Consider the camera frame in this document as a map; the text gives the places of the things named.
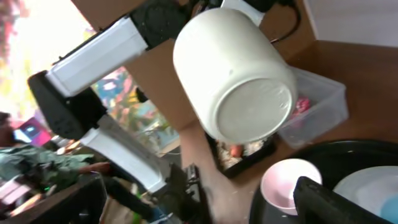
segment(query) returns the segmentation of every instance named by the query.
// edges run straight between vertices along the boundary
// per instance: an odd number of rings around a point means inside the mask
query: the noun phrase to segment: blue object
[[[152,210],[152,214],[152,218],[150,220],[146,220],[150,224],[163,224],[170,218],[170,216],[165,215],[159,207],[154,208]]]
[[[380,217],[398,224],[398,195],[387,200],[381,207]]]

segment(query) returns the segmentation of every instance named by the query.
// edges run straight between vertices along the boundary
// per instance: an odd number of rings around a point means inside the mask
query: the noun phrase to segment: white plate
[[[350,174],[334,192],[367,211],[380,216],[386,201],[398,195],[398,167],[371,167]]]

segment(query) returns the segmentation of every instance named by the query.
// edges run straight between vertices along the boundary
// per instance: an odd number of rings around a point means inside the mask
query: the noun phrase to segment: brown cardboard
[[[96,29],[106,27],[121,15],[131,11],[144,0],[72,0]],[[302,0],[298,5],[303,15],[302,25],[291,37],[275,45],[285,59],[303,50],[315,40]],[[274,6],[264,17],[261,30],[269,37],[287,32],[294,24],[294,14],[287,7]],[[174,42],[169,40],[145,53],[125,68],[178,131],[197,117],[175,73],[172,63]]]

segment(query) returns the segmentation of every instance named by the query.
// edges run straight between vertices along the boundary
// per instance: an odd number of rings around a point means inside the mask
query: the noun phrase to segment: person's hand
[[[80,168],[80,173],[99,172],[100,174],[108,174],[111,170],[111,164],[108,162],[97,162]]]

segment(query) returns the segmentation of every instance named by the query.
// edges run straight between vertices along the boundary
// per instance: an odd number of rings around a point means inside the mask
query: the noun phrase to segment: cable
[[[283,35],[282,37],[275,38],[274,40],[271,41],[271,44],[278,43],[279,41],[288,38],[288,37],[291,36],[294,32],[296,32],[297,29],[300,27],[300,23],[301,23],[301,13],[300,13],[300,9],[297,7],[297,5],[296,5],[294,2],[288,4],[288,7],[290,7],[291,9],[294,10],[294,13],[295,13],[295,15],[296,15],[296,23],[294,24],[293,28],[292,28],[288,33],[286,33],[286,34]]]

